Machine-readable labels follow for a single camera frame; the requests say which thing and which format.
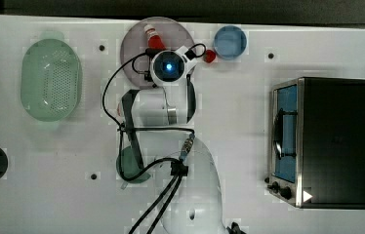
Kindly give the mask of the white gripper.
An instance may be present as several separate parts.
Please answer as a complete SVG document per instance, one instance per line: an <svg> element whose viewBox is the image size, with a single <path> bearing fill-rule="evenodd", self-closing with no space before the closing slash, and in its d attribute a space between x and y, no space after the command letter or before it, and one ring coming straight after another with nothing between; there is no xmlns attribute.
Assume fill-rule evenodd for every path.
<svg viewBox="0 0 365 234"><path fill-rule="evenodd" d="M176 50L145 50L151 58L149 74L157 87L183 87L189 72L196 66L197 57L193 48L181 46Z"/></svg>

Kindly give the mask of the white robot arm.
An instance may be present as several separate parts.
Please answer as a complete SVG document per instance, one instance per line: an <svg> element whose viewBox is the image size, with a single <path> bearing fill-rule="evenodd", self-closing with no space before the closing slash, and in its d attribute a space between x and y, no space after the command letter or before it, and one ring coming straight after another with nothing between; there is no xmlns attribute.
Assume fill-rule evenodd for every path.
<svg viewBox="0 0 365 234"><path fill-rule="evenodd" d="M154 170L157 198L133 224L134 234L148 215L157 212L146 234L162 225L167 234L232 234L222 221L221 185L207 146L186 125L196 110L191 71L199 58L192 48L147 48L153 87L130 90L121 99L121 135L130 145L117 160L120 176L132 183Z"/></svg>

